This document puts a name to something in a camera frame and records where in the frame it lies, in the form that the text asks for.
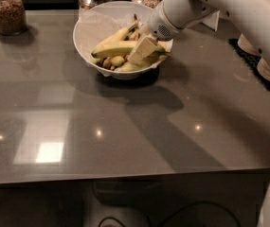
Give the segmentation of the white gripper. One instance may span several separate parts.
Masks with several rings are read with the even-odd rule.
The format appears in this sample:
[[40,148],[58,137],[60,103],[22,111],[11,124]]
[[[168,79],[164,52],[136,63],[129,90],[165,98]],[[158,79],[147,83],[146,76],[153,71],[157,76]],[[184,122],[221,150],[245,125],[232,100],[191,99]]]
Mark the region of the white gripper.
[[[145,23],[140,27],[140,33],[151,35],[159,41],[169,41],[181,32],[180,28],[174,26],[168,19],[164,2],[159,3],[153,9]],[[128,57],[128,61],[140,64],[143,58],[152,54],[157,48],[157,41],[149,36],[141,37],[134,50]]]

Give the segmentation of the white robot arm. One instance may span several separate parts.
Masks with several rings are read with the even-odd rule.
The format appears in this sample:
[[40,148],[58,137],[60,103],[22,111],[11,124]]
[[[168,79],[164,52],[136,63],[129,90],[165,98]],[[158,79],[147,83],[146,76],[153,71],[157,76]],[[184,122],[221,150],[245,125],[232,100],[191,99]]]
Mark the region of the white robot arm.
[[258,66],[270,69],[270,0],[162,0],[141,32],[169,41],[218,10],[252,44],[261,57]]

